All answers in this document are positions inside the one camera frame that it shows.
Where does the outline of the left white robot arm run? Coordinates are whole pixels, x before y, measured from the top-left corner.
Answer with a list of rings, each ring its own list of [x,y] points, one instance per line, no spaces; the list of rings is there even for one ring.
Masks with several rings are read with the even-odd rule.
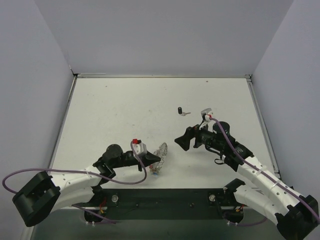
[[[159,163],[168,153],[164,142],[150,153],[140,140],[134,140],[131,150],[124,152],[118,144],[107,147],[102,156],[83,170],[42,170],[29,180],[13,197],[12,201],[27,227],[33,227],[50,213],[79,203],[96,206],[103,194],[98,188],[115,182],[115,169],[137,166],[146,171],[151,166],[159,170]]]

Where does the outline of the black capped key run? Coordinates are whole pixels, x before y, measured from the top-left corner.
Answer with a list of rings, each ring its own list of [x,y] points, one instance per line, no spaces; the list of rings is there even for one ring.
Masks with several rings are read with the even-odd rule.
[[[178,111],[178,114],[183,117],[190,114],[190,112],[184,112],[182,107],[178,107],[177,111]]]

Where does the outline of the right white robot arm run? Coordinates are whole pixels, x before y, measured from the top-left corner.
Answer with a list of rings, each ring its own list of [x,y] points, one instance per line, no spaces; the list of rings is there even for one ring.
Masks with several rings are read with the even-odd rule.
[[[303,196],[276,177],[244,145],[230,134],[230,125],[216,121],[212,130],[209,122],[189,126],[174,141],[184,151],[204,146],[218,152],[224,164],[255,185],[256,192],[242,180],[235,179],[224,187],[224,192],[239,204],[246,205],[272,221],[286,240],[303,240],[320,224],[319,204],[311,195]]]

